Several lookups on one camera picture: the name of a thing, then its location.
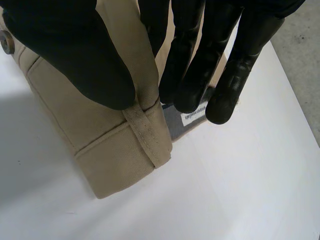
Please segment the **tag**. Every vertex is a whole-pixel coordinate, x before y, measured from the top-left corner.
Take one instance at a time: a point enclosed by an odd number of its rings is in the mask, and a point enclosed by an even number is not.
[[[192,113],[182,113],[181,114],[181,119],[182,119],[182,124],[183,126],[187,126],[193,121],[203,117],[206,114],[206,107],[208,105],[208,102],[205,101],[201,103],[198,108],[192,112]]]

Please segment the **khaki garment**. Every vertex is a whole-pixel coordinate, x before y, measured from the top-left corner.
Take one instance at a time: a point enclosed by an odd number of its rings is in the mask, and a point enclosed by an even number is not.
[[[133,107],[116,111],[89,100],[16,39],[13,58],[102,199],[165,164],[172,143],[159,101],[157,66],[136,2],[99,0],[96,9],[134,81]],[[3,19],[0,28],[6,30]]]

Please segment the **white surface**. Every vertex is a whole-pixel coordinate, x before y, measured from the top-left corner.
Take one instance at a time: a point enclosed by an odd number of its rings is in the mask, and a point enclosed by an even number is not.
[[[318,240],[320,153],[270,43],[224,125],[97,200],[0,51],[1,240]]]

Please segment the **button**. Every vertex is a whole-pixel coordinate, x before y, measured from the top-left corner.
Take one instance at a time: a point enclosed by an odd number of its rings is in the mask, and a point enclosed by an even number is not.
[[[10,55],[15,53],[15,42],[10,32],[0,31],[0,42],[6,54]]]

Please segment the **gray floor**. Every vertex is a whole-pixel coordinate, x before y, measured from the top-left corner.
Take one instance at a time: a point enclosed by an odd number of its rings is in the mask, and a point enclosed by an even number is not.
[[[320,0],[306,0],[271,42],[320,145]]]

